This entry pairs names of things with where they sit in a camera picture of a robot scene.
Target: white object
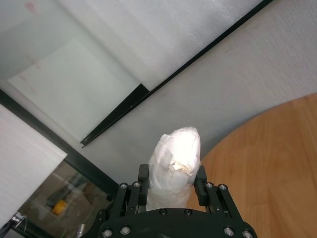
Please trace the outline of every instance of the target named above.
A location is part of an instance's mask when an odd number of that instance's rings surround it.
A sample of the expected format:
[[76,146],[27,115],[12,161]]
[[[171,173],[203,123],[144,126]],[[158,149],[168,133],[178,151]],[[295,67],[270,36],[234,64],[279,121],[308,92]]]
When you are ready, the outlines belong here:
[[0,105],[0,228],[66,153]]
[[149,162],[147,211],[184,208],[200,164],[200,138],[195,128],[164,134]]

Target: glass panel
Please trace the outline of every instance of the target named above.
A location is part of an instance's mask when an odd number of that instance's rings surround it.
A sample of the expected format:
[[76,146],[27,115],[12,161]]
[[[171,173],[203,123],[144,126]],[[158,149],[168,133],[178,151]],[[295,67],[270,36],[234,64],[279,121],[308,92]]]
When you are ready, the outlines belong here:
[[75,237],[80,224],[88,231],[98,211],[110,204],[106,193],[63,161],[19,212],[51,236],[65,238]]
[[0,84],[79,142],[140,82],[57,1],[1,0]]

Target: yellow object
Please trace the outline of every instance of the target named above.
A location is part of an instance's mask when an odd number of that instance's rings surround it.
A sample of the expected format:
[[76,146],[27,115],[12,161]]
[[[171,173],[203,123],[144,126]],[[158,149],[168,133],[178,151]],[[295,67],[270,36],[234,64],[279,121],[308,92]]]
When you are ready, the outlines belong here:
[[55,205],[52,212],[59,216],[65,210],[66,207],[67,203],[64,202],[64,200],[61,200]]

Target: white panel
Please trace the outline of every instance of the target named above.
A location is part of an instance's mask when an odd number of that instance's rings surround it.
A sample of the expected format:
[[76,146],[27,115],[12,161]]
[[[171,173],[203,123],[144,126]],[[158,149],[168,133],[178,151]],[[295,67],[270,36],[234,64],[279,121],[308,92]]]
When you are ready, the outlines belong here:
[[80,141],[137,87],[120,75],[72,40],[8,81]]
[[140,84],[56,1],[0,0],[0,8],[0,83],[77,141]]
[[45,137],[0,105],[0,227],[66,157]]
[[149,90],[261,0],[59,0]]
[[51,6],[51,0],[1,0],[0,32],[43,13]]

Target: black metal strip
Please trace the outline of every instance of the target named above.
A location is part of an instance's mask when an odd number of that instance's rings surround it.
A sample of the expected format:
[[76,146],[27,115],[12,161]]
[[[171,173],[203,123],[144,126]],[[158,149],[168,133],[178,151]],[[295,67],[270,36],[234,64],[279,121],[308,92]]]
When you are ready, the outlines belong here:
[[228,211],[229,211],[229,214],[232,218],[236,218],[236,219],[242,219],[241,218],[241,215],[239,213],[239,210],[238,208],[236,207],[236,204],[234,203],[231,195],[230,195],[230,192],[228,190],[228,187],[227,185],[225,184],[219,184],[218,185],[218,192],[221,193],[222,195],[222,198],[224,200],[224,203],[226,204],[227,208],[228,208]]
[[115,197],[118,190],[118,184],[109,176],[98,169],[94,164],[88,161],[84,156],[78,153],[74,148],[67,144],[62,138],[56,135],[52,130],[40,122],[36,117],[25,110],[16,101],[10,98],[5,92],[0,90],[0,104],[9,109],[16,116],[25,121],[28,125],[34,128],[38,133],[46,137],[49,141],[55,144],[58,148],[66,152],[68,155],[65,161],[73,168],[85,176],[88,180],[94,183],[107,194]]
[[126,211],[126,197],[128,192],[129,185],[126,183],[120,184],[117,196],[115,197],[115,200],[113,202],[113,208],[110,213],[110,218],[117,218],[122,215],[122,212]]
[[95,138],[101,135],[105,130],[115,124],[120,120],[124,115],[129,111],[135,108],[135,104],[139,102],[145,95],[149,93],[149,90],[146,89],[142,84],[140,84],[132,93],[127,96],[122,103],[119,104],[99,125],[93,129],[82,141],[81,143],[86,146],[92,142]]
[[198,60],[201,56],[207,53],[210,49],[216,46],[219,42],[221,42],[224,38],[238,29],[242,24],[248,21],[251,17],[253,17],[256,13],[261,11],[265,6],[267,6],[273,0],[263,0],[257,6],[255,6],[251,11],[249,11],[246,15],[244,15],[240,20],[234,23],[231,27],[229,27],[224,33],[222,33],[219,37],[217,37],[213,42],[207,45],[204,49],[202,49],[198,54],[192,57],[189,61],[187,61],[183,66],[181,66],[177,71],[175,71],[170,77],[164,80],[159,86],[153,89],[151,92],[148,91],[143,85],[140,85],[140,92],[132,92],[118,107],[114,109],[114,111],[109,114],[89,135],[85,137],[85,139],[81,142],[84,146],[88,145],[95,138],[101,135],[104,131],[106,131],[109,127],[114,125],[117,121],[119,121],[122,117],[128,114],[131,110],[136,108],[139,104],[141,104],[144,100],[146,100],[149,96],[154,94],[158,89],[167,84],[170,80],[176,77],[179,73],[181,73],[184,69],[190,66],[193,62]]

